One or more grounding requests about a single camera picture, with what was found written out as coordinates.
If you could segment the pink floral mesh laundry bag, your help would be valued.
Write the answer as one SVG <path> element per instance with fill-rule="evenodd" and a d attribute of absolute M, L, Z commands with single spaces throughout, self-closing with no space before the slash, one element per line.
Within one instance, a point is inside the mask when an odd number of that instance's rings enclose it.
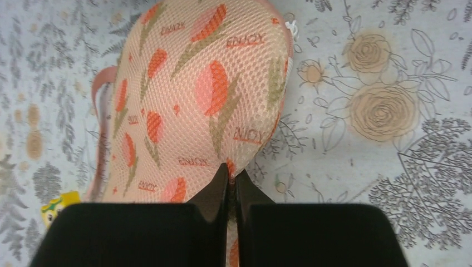
<path fill-rule="evenodd" d="M 85 200 L 186 202 L 221 164 L 233 186 L 277 128 L 297 38 L 268 1 L 158 1 L 93 81 L 114 85 L 112 159 Z"/>

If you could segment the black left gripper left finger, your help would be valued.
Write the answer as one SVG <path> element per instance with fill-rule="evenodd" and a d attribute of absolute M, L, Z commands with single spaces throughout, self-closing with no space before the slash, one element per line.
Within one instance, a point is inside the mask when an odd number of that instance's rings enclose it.
<path fill-rule="evenodd" d="M 74 204 L 52 223 L 32 266 L 224 266 L 228 176 L 184 204 Z"/>

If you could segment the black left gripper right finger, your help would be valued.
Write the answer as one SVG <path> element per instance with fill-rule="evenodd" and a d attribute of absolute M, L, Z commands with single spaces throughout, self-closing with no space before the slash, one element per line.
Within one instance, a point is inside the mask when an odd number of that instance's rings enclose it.
<path fill-rule="evenodd" d="M 407 266 L 386 215 L 366 204 L 278 204 L 235 180 L 240 266 Z"/>

